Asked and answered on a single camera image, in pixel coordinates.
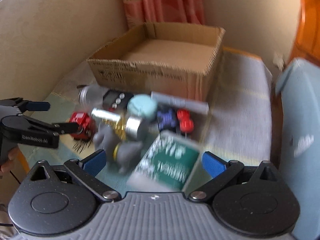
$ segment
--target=yellow band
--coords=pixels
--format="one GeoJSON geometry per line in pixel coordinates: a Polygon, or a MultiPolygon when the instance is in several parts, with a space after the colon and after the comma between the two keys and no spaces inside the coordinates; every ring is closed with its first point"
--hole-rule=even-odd
{"type": "Polygon", "coordinates": [[[113,160],[114,161],[116,161],[119,146],[120,146],[120,143],[117,144],[117,146],[115,147],[115,150],[113,151],[113,160]]]}

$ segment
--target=green package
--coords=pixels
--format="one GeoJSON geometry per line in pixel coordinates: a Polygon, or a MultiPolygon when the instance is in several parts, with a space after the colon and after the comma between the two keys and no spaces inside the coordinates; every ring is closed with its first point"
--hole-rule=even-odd
{"type": "Polygon", "coordinates": [[[138,188],[147,191],[151,180],[156,186],[152,186],[152,189],[159,189],[158,185],[163,185],[164,191],[181,191],[198,156],[199,149],[194,142],[169,132],[161,133],[139,162],[129,183],[132,186],[141,184],[138,188]]]}

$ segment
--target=cardboard box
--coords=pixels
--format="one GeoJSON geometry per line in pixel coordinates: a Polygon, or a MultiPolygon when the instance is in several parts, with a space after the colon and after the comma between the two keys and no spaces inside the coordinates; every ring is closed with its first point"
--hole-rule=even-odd
{"type": "Polygon", "coordinates": [[[105,87],[205,101],[224,33],[203,25],[145,23],[99,49],[87,62],[105,87]]]}

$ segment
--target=wall outlet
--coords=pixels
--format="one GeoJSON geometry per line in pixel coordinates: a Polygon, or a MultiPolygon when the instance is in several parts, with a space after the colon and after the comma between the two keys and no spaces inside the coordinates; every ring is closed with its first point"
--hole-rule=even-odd
{"type": "Polygon", "coordinates": [[[273,65],[275,65],[282,72],[285,66],[284,55],[275,52],[273,56],[273,65]]]}

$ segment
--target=light blue round object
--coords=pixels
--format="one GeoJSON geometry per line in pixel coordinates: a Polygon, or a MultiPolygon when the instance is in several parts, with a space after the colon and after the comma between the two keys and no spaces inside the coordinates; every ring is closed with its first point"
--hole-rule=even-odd
{"type": "Polygon", "coordinates": [[[135,95],[130,99],[127,109],[130,115],[139,116],[149,121],[156,118],[158,102],[153,100],[149,95],[135,95]]]}

